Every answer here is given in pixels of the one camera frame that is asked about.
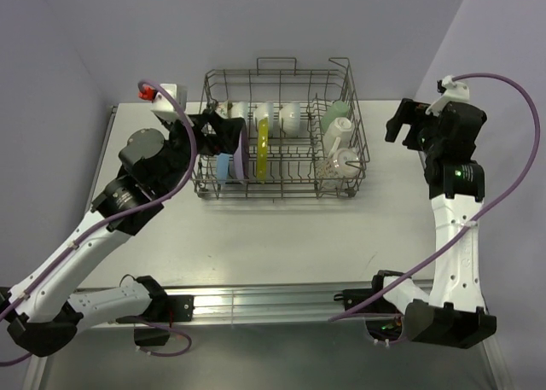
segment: tabletop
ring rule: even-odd
[[[365,282],[380,269],[408,270],[433,253],[434,221],[418,154],[384,140],[398,104],[360,102],[371,161],[354,198],[203,201],[189,184],[82,288],[117,286],[127,273],[163,286],[233,286]],[[165,131],[149,104],[118,106],[93,196],[115,178],[129,136],[148,127]],[[433,265],[415,276],[432,277]]]

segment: gray wall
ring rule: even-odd
[[[106,105],[44,0],[0,0],[0,283],[35,269],[80,220]],[[22,354],[0,328],[0,360]],[[0,369],[20,388],[26,365]]]
[[[546,6],[543,0],[464,0],[417,98],[436,97],[446,74],[492,72],[524,85],[546,115]],[[488,200],[514,181],[532,142],[529,110],[502,83],[469,80],[472,103],[489,116],[476,158],[485,166]],[[521,187],[482,221],[480,273],[498,317],[497,339],[520,388],[544,388],[546,155],[542,147]]]
[[[353,61],[362,98],[415,94],[462,0],[48,0],[108,99],[143,76],[200,98],[214,67],[259,55]]]

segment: metal frame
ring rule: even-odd
[[[108,121],[107,132],[102,145],[96,175],[90,189],[90,198],[85,207],[87,211],[95,193],[96,180],[106,152],[108,140],[116,116],[113,108]],[[415,284],[430,291],[432,281],[415,281]],[[319,283],[297,285],[246,286],[232,288],[168,288],[168,294],[192,294],[195,297],[195,313],[192,325],[232,324],[232,323],[287,323],[321,322],[341,311],[340,303],[334,302],[334,294],[347,288],[367,288],[370,282]],[[89,292],[100,289],[81,289]],[[135,324],[105,323],[93,329],[134,329]],[[508,367],[502,356],[496,336],[483,344],[485,356],[489,360],[497,388],[513,389]],[[39,390],[43,384],[47,364],[53,358],[30,360],[23,382],[23,390]]]
[[[289,63],[290,67],[264,68],[265,62]],[[250,143],[248,179],[242,183],[229,168],[225,184],[216,178],[216,157],[200,156],[194,171],[195,192],[202,198],[213,199],[278,199],[353,197],[365,178],[369,150],[364,132],[351,63],[345,57],[328,59],[336,68],[298,68],[295,57],[259,57],[255,69],[217,69],[205,76],[201,104],[219,102],[249,102],[247,133]],[[341,100],[349,105],[347,118],[353,123],[350,141],[358,160],[347,161],[359,169],[354,178],[318,178],[316,166],[326,159],[322,145],[321,117],[332,102]],[[273,102],[273,135],[267,150],[267,178],[256,176],[258,133],[253,122],[253,110],[261,102]],[[279,120],[279,111],[289,102],[299,102],[302,119],[297,137],[287,137]],[[327,181],[336,179],[340,185],[329,188]]]

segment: dish rack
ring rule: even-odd
[[[259,57],[254,69],[215,69],[205,75],[201,107],[211,102],[249,102],[247,133],[250,160],[248,178],[235,176],[233,159],[229,163],[227,181],[216,178],[216,156],[200,156],[195,166],[195,193],[205,199],[286,199],[286,198],[351,198],[358,192],[369,163],[368,144],[351,63],[345,57],[331,57],[327,68],[298,68],[295,57]],[[265,67],[265,63],[278,65]],[[324,186],[328,179],[317,178],[316,166],[327,155],[323,152],[320,120],[335,101],[349,105],[347,118],[352,122],[350,148],[359,168],[353,178],[343,178],[336,188]],[[258,132],[253,111],[262,102],[273,102],[275,128],[267,146],[267,177],[256,178]],[[300,131],[287,137],[279,129],[279,110],[284,104],[299,102]]]

